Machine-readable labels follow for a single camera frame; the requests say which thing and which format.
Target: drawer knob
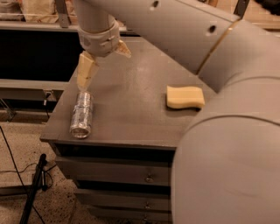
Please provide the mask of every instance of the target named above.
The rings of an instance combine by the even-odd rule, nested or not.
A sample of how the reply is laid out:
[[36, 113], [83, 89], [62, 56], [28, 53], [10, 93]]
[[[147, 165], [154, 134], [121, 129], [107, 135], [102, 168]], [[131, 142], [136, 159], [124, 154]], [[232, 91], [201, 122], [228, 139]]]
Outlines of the drawer knob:
[[146, 205], [144, 206], [145, 209], [151, 209], [149, 202], [146, 202]]
[[148, 177], [145, 178], [145, 181], [146, 181], [147, 183], [153, 183], [153, 182], [154, 182], [154, 179], [152, 178], [152, 176], [151, 176], [150, 174], [148, 174]]

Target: cabinet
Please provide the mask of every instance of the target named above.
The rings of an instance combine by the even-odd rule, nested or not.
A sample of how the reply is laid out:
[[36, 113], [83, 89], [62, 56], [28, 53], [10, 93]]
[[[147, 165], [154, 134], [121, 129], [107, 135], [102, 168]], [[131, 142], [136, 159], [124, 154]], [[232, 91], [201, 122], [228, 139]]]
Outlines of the cabinet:
[[92, 132], [69, 133], [77, 95], [76, 73], [52, 113], [41, 140], [55, 151], [63, 174], [77, 185], [78, 200], [95, 216], [172, 222], [171, 168], [174, 152], [195, 109], [165, 105], [166, 86], [214, 92], [177, 62], [139, 37], [123, 38], [131, 59], [99, 59], [90, 90]]

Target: yellow sponge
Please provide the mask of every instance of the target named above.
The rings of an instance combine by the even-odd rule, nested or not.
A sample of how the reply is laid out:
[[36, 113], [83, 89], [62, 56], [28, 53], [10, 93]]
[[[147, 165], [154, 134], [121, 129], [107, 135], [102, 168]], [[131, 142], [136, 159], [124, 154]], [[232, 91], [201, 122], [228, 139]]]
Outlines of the yellow sponge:
[[167, 107], [172, 109], [203, 108], [205, 105], [202, 89], [199, 87], [167, 86]]

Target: drawer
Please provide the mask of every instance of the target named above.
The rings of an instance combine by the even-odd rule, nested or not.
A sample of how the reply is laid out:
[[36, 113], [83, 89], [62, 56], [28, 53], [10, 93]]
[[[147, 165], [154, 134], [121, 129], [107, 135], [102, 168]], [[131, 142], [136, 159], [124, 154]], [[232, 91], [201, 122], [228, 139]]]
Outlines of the drawer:
[[168, 163], [92, 157], [56, 157], [70, 179], [139, 185], [169, 186]]
[[143, 210], [171, 211], [169, 195], [138, 192], [109, 192], [77, 189], [81, 204], [98, 207], [126, 207]]
[[111, 217], [132, 219], [141, 221], [164, 221], [172, 223], [171, 213], [156, 213], [134, 210], [115, 210], [115, 209], [103, 209], [99, 207], [89, 207], [88, 211], [96, 217]]

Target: screw hole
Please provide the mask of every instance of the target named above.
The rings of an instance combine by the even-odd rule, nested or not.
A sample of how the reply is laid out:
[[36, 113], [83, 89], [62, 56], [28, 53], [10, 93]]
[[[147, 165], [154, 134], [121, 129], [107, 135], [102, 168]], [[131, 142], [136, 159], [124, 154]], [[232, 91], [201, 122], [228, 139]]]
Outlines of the screw hole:
[[151, 11], [154, 11], [154, 10], [158, 7], [158, 5], [159, 5], [159, 1], [153, 2], [153, 4], [152, 4], [151, 7], [150, 7], [150, 10], [151, 10]]
[[208, 32], [214, 33], [215, 30], [216, 30], [216, 26], [215, 26], [215, 25], [211, 25], [211, 26], [209, 27], [209, 29], [208, 29]]

